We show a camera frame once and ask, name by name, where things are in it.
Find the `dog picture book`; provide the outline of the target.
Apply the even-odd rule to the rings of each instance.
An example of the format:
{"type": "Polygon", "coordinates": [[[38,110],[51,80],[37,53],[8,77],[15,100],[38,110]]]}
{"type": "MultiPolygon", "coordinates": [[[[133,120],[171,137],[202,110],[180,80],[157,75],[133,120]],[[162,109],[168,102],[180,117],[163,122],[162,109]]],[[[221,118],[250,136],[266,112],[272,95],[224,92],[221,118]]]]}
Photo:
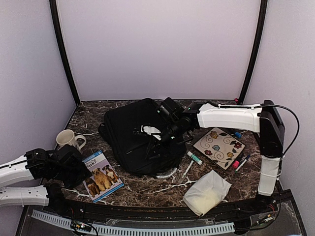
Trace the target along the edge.
{"type": "Polygon", "coordinates": [[[124,186],[124,183],[101,150],[92,154],[83,162],[92,174],[83,181],[83,184],[93,203],[102,200],[124,186]]]}

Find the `black student backpack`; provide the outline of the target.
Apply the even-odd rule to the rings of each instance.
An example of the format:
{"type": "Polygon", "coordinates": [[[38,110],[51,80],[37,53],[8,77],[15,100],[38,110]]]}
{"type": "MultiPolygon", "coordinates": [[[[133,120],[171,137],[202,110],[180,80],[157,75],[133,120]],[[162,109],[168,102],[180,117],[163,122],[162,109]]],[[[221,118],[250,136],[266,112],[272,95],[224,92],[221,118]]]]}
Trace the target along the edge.
{"type": "Polygon", "coordinates": [[[104,114],[104,122],[98,132],[111,147],[115,159],[128,173],[137,176],[155,176],[178,167],[187,148],[183,138],[178,137],[161,144],[156,150],[147,153],[156,140],[155,137],[140,131],[142,126],[155,127],[159,131],[168,123],[157,112],[158,104],[145,98],[124,105],[104,114]]]}

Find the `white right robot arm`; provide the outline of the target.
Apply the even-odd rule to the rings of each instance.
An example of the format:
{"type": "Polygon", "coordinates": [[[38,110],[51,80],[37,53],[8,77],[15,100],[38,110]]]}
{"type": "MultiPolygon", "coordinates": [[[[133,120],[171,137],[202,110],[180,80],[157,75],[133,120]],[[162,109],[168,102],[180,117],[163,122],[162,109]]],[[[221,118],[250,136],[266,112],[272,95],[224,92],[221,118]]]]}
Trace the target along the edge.
{"type": "Polygon", "coordinates": [[[158,144],[166,143],[187,131],[198,128],[242,129],[259,134],[262,157],[259,196],[251,203],[255,213],[262,213],[270,205],[284,155],[284,123],[271,100],[254,105],[215,105],[191,103],[183,108],[171,98],[165,99],[157,109],[170,124],[164,130],[152,131],[158,144]]]}

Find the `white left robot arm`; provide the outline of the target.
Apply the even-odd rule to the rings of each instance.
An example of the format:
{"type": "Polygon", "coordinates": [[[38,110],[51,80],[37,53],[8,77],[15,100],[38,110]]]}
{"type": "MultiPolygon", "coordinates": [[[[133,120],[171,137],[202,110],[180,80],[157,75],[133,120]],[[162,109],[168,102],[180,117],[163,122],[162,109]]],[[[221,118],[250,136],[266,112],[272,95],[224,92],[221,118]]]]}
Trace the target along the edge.
{"type": "Polygon", "coordinates": [[[59,180],[65,188],[73,189],[92,173],[83,162],[81,152],[70,145],[59,150],[33,149],[0,167],[0,205],[51,207],[58,214],[69,211],[58,184],[36,187],[12,187],[12,184],[37,179],[59,180]]]}

